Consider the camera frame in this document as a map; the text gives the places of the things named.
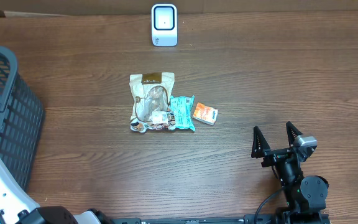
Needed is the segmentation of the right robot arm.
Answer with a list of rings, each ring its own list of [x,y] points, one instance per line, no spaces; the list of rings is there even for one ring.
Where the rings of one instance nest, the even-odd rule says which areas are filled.
[[[258,126],[253,128],[252,158],[262,158],[262,167],[270,167],[280,181],[280,189],[268,196],[257,208],[255,214],[246,218],[253,223],[323,224],[329,223],[329,216],[323,215],[328,195],[328,181],[318,175],[304,176],[301,163],[306,161],[317,148],[318,141],[312,135],[305,135],[291,122],[286,123],[288,147],[271,149]],[[263,206],[278,194],[283,193],[286,207],[276,209],[273,215],[263,217]]]

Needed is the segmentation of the orange small box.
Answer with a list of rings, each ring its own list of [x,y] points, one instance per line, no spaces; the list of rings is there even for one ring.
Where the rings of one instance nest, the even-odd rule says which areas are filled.
[[[194,119],[206,123],[209,125],[214,125],[218,117],[218,110],[216,108],[206,106],[200,102],[197,102],[195,111],[192,116]]]

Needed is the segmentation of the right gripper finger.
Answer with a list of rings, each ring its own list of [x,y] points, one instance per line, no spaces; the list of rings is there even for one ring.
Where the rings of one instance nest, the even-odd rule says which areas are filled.
[[[289,146],[292,146],[295,138],[299,135],[302,135],[303,133],[299,131],[292,123],[291,121],[288,121],[286,123],[286,129],[287,129],[287,136],[288,136],[288,144]]]
[[[253,144],[251,158],[261,158],[265,157],[266,153],[270,151],[270,146],[266,139],[264,138],[263,133],[258,126],[253,128]]]

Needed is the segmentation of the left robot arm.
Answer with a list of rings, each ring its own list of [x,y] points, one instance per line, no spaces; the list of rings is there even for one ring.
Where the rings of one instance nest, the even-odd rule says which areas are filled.
[[[90,211],[73,215],[62,206],[41,207],[23,191],[0,158],[0,223],[100,224],[101,222]]]

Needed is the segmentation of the beige snack pouch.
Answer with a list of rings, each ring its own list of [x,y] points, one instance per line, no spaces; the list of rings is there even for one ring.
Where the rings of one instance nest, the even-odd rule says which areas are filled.
[[[148,130],[174,130],[175,115],[170,109],[170,98],[175,84],[172,72],[132,74],[129,86],[134,105],[130,129],[139,133]]]

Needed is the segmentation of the teal wet wipes packet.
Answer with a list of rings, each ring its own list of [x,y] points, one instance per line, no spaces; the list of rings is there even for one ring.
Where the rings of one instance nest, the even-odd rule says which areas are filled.
[[[170,97],[170,109],[175,116],[176,129],[190,129],[195,131],[195,126],[191,117],[194,99],[195,96]]]

